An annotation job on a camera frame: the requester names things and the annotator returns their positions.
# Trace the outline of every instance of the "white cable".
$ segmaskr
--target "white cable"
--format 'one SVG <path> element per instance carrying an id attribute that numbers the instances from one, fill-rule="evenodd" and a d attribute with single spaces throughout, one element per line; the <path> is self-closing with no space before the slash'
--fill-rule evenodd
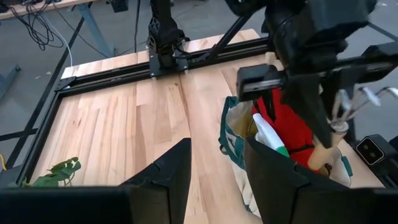
<path id="1" fill-rule="evenodd" d="M 72 67 L 73 66 L 73 57 L 72 57 L 72 51 L 70 50 L 69 44 L 67 43 L 65 38 L 63 38 L 63 35 L 57 30 L 57 28 L 55 28 L 55 26 L 50 22 L 50 20 L 47 18 L 47 16 L 45 14 L 43 16 L 44 16 L 44 19 L 47 21 L 47 23 L 50 24 L 50 26 L 57 32 L 57 34 L 61 37 L 61 39 L 67 46 L 67 49 L 69 51 L 70 66 Z"/>

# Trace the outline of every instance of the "black bracket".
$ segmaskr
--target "black bracket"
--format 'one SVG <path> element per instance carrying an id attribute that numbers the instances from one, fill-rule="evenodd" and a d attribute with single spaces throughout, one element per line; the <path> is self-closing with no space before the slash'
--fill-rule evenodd
<path id="1" fill-rule="evenodd" d="M 63 78 L 63 79 L 59 80 L 54 91 L 63 90 L 65 87 L 70 86 L 70 84 L 75 80 L 76 80 L 76 77 Z"/>

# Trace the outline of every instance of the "table leg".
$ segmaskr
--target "table leg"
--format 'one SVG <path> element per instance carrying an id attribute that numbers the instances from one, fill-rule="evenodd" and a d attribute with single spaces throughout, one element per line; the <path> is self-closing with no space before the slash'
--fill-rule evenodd
<path id="1" fill-rule="evenodd" d="M 88 28 L 90 29 L 91 34 L 93 34 L 93 37 L 95 39 L 95 42 L 97 43 L 97 46 L 99 48 L 99 51 L 106 55 L 108 58 L 114 56 L 114 45 L 111 45 L 111 47 L 108 47 L 106 44 L 106 41 L 98 28 L 97 23 L 95 22 L 95 19 L 90 11 L 90 8 L 87 6 L 87 4 L 79 4 L 77 5 L 79 8 L 81 16 L 85 19 L 85 22 L 87 23 Z"/>
<path id="2" fill-rule="evenodd" d="M 10 88 L 15 77 L 17 77 L 17 72 L 20 70 L 18 65 L 14 65 L 7 73 L 0 73 L 0 100 L 6 94 L 7 90 Z"/>

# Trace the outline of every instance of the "gray floor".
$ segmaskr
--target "gray floor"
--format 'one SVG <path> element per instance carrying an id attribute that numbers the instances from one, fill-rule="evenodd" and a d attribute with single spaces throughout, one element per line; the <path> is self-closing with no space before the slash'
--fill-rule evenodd
<path id="1" fill-rule="evenodd" d="M 377 9 L 371 14 L 373 23 L 398 35 L 398 0 L 383 0 L 379 2 Z M 60 10 L 70 24 L 76 26 L 81 16 L 78 10 L 68 12 Z M 117 54 L 130 49 L 133 46 L 134 22 L 136 16 L 136 1 L 130 1 L 129 11 L 115 14 L 110 5 L 105 1 L 95 2 L 91 11 L 101 29 L 105 39 L 117 47 Z M 67 40 L 73 31 L 61 20 L 55 11 L 45 13 L 51 23 L 61 32 Z M 199 39 L 212 35 L 222 34 L 234 22 L 236 17 L 230 13 L 223 0 L 193 1 L 176 0 L 172 14 L 185 34 L 191 39 Z M 137 38 L 138 49 L 144 49 L 147 37 L 147 25 L 151 17 L 149 1 L 141 3 L 139 33 Z M 244 26 L 244 29 L 253 28 L 260 33 L 260 27 L 264 19 L 263 12 L 255 14 Z M 95 42 L 85 25 L 80 34 L 91 44 Z M 376 31 L 365 28 L 359 30 L 349 38 L 349 48 L 341 56 L 351 57 L 361 54 L 371 44 L 390 42 L 387 37 Z M 48 47 L 45 52 L 30 40 L 25 27 L 18 21 L 1 21 L 0 25 L 0 69 L 5 70 L 8 66 L 17 62 L 22 71 L 16 78 L 13 86 L 0 101 L 0 135 L 22 131 L 27 124 L 41 94 L 49 82 L 64 49 Z M 77 38 L 73 48 L 73 63 L 75 65 L 103 59 L 103 57 L 89 48 Z M 70 66 L 67 58 L 63 67 Z M 369 86 L 377 90 L 382 86 L 398 86 L 397 72 L 390 74 L 387 78 L 372 83 Z M 398 111 L 397 102 L 391 97 L 382 100 L 382 106 L 369 108 L 356 118 L 357 135 L 359 138 L 367 134 L 379 133 L 387 140 L 398 134 L 398 119 L 394 114 Z M 7 158 L 14 148 L 16 139 L 0 142 L 0 152 Z"/>

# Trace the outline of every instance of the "black metal frame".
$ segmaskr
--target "black metal frame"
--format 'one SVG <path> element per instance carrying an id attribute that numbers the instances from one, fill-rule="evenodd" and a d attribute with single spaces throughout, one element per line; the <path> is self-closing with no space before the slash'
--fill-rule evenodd
<path id="1" fill-rule="evenodd" d="M 229 62 L 264 54 L 268 51 L 267 43 L 268 38 L 259 38 L 240 42 L 237 44 L 230 44 L 227 45 L 224 49 L 221 49 L 220 53 L 216 57 L 213 57 L 212 60 L 195 61 L 194 59 L 206 55 L 213 49 L 192 52 L 191 57 L 193 60 L 191 60 L 191 62 L 189 63 L 189 68 L 200 68 L 214 65 L 217 63 Z M 114 70 L 98 72 L 91 75 L 85 75 L 82 77 L 70 77 L 61 79 L 58 82 L 57 87 L 55 88 L 55 94 L 51 100 L 51 104 L 47 109 L 45 118 L 43 119 L 39 129 L 37 130 L 37 134 L 35 135 L 33 143 L 25 157 L 23 165 L 14 168 L 18 170 L 5 170 L 5 172 L 10 171 L 10 173 L 12 173 L 12 177 L 0 179 L 0 184 L 2 181 L 16 180 L 16 183 L 20 185 L 25 177 L 28 181 L 30 180 L 36 163 L 44 147 L 44 144 L 47 140 L 47 136 L 50 132 L 53 121 L 57 115 L 58 108 L 65 97 L 79 95 L 82 93 L 118 86 L 126 83 L 132 83 L 148 78 L 151 78 L 149 73 L 149 62 L 145 62 L 139 63 L 137 65 L 117 68 Z"/>

